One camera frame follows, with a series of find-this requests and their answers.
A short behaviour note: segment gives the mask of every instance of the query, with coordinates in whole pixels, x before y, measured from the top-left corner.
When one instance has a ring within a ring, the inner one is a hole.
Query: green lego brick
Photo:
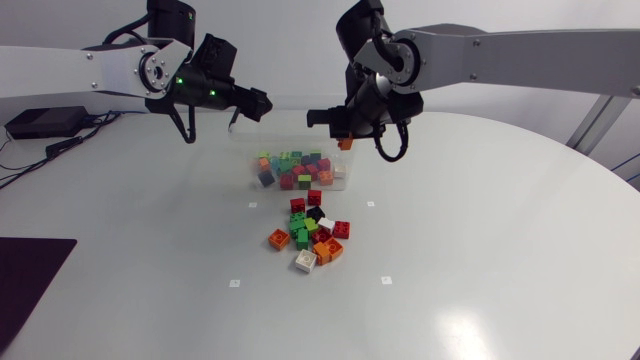
[[[309,232],[307,229],[300,229],[296,234],[296,248],[298,250],[308,250],[309,249]]]
[[[312,218],[304,219],[304,226],[307,228],[307,231],[309,231],[310,234],[318,231],[318,224],[316,224],[316,221]]]
[[[306,226],[306,223],[304,222],[304,220],[298,220],[298,221],[290,222],[289,223],[289,233],[295,239],[296,235],[298,233],[298,230],[304,229],[305,226]]]
[[[289,222],[295,222],[295,221],[304,221],[306,215],[305,213],[295,213],[295,214],[291,214],[291,216],[289,217]]]

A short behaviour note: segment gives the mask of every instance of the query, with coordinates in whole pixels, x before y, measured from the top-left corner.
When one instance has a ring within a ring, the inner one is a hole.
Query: black cable
[[[384,149],[382,148],[382,142],[380,138],[382,135],[380,134],[380,124],[376,124],[373,126],[373,141],[376,143],[376,149],[378,149],[378,153],[388,162],[396,162],[407,153],[407,149],[409,148],[409,128],[407,127],[406,122],[400,122],[397,124],[398,134],[400,135],[400,151],[396,156],[389,156]]]
[[[395,71],[401,71],[404,66],[404,62],[402,58],[397,55],[391,53],[391,51],[387,48],[384,41],[382,41],[382,30],[381,30],[381,20],[380,13],[377,11],[373,12],[373,16],[371,17],[371,39],[373,40],[373,45],[376,47],[376,51],[384,59],[384,61],[388,62]]]
[[[135,29],[139,28],[140,26],[142,26],[142,25],[146,24],[147,22],[149,22],[149,19],[151,19],[151,16],[149,15],[149,13],[147,13],[147,14],[145,14],[145,16],[143,16],[140,19],[132,22],[131,24],[125,25],[125,26],[121,27],[120,29],[112,31],[109,35],[107,35],[107,37],[104,39],[102,44],[111,44],[111,43],[113,43],[113,41],[115,39],[117,39],[120,35],[132,32],[133,30],[135,30]]]

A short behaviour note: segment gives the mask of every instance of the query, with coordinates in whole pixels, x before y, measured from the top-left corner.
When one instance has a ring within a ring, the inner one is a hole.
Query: orange lego brick
[[[276,231],[269,236],[269,244],[274,248],[278,249],[278,251],[284,249],[285,246],[289,243],[291,237],[286,232],[277,229]]]
[[[338,240],[334,238],[325,241],[324,245],[329,249],[329,252],[331,253],[331,261],[337,259],[338,256],[342,255],[342,250],[344,250]]]
[[[331,174],[331,171],[320,171],[318,173],[318,180],[320,180],[320,185],[333,185],[333,175]]]
[[[331,252],[323,242],[313,245],[313,253],[318,255],[318,259],[316,260],[318,265],[324,265],[331,261]]]
[[[260,166],[260,171],[262,172],[271,170],[271,164],[267,158],[260,158],[260,160],[258,160],[258,166]]]

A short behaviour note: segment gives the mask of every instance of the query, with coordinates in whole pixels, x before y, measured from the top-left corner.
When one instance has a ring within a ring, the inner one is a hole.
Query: light green lego brick
[[[318,231],[318,224],[316,224],[316,221],[312,218],[304,219],[304,226],[307,228],[307,231],[309,231],[310,234]]]

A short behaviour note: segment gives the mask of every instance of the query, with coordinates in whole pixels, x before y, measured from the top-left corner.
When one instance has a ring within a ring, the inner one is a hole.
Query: lego brick
[[[310,234],[313,234],[316,231],[318,231],[318,224],[316,224],[316,221],[313,220],[312,218],[304,219],[304,226],[307,228]]]
[[[318,265],[324,265],[331,261],[331,252],[323,242],[313,245],[313,253],[318,256],[316,258]]]
[[[289,203],[291,204],[292,214],[295,214],[297,212],[304,212],[304,198],[292,199],[291,201],[289,201]]]
[[[258,179],[264,187],[267,187],[276,182],[276,179],[273,177],[271,171],[261,172],[260,174],[258,174]]]
[[[306,218],[305,213],[295,213],[289,216],[289,222],[304,221],[305,218]]]
[[[322,159],[322,153],[320,150],[311,150],[309,153],[309,159],[311,160],[311,163],[316,163],[318,160]]]
[[[333,178],[344,179],[347,177],[347,165],[335,165],[333,167]]]
[[[291,170],[291,172],[297,178],[300,175],[306,175],[307,174],[307,169],[305,169],[304,166],[302,166],[302,165],[296,165],[296,166],[293,167],[293,170]]]
[[[313,270],[313,268],[316,266],[317,258],[318,255],[312,253],[311,251],[302,250],[296,258],[296,267],[300,270],[310,273],[311,270]]]
[[[307,173],[311,175],[311,181],[318,180],[318,168],[313,164],[307,165],[305,167],[307,168]]]
[[[269,163],[269,159],[267,158],[260,158],[258,160],[258,166],[260,167],[260,171],[262,172],[271,170],[271,163]]]
[[[291,174],[280,175],[280,189],[293,190],[293,175]]]
[[[311,188],[311,175],[298,175],[298,188],[308,190]]]
[[[304,224],[303,220],[290,222],[289,223],[289,234],[291,234],[291,236],[293,236],[293,238],[295,239],[296,236],[298,235],[298,230],[304,229],[304,228],[305,228],[305,224]]]
[[[323,229],[326,229],[329,232],[329,234],[333,234],[333,229],[336,226],[336,222],[331,221],[327,218],[321,218],[320,220],[318,220],[318,226],[320,226]]]
[[[338,239],[348,239],[351,224],[347,221],[336,221],[336,227],[333,229],[333,237]]]
[[[327,246],[329,252],[331,253],[331,261],[337,259],[338,256],[342,255],[342,251],[344,250],[344,248],[338,242],[338,240],[331,238],[325,241],[324,244]]]
[[[296,233],[296,249],[309,249],[309,231],[307,229],[300,229]]]
[[[278,251],[284,249],[290,240],[291,237],[289,237],[289,234],[280,229],[277,229],[273,234],[271,234],[271,236],[269,236],[269,244],[278,249]]]
[[[307,192],[307,203],[309,206],[311,205],[322,205],[322,191],[320,190],[309,190]]]
[[[319,206],[313,207],[307,210],[307,217],[312,218],[315,222],[318,222],[318,220],[324,217],[324,211],[322,211]]]
[[[331,171],[331,160],[329,158],[318,160],[316,165],[318,165],[318,170],[320,171]]]
[[[311,235],[311,241],[313,241],[314,244],[319,242],[325,242],[332,238],[333,236],[331,236],[331,233],[325,228],[320,228],[318,229],[318,231],[316,231]]]
[[[318,172],[318,180],[320,180],[320,185],[322,186],[333,185],[333,175],[331,175],[331,171]]]

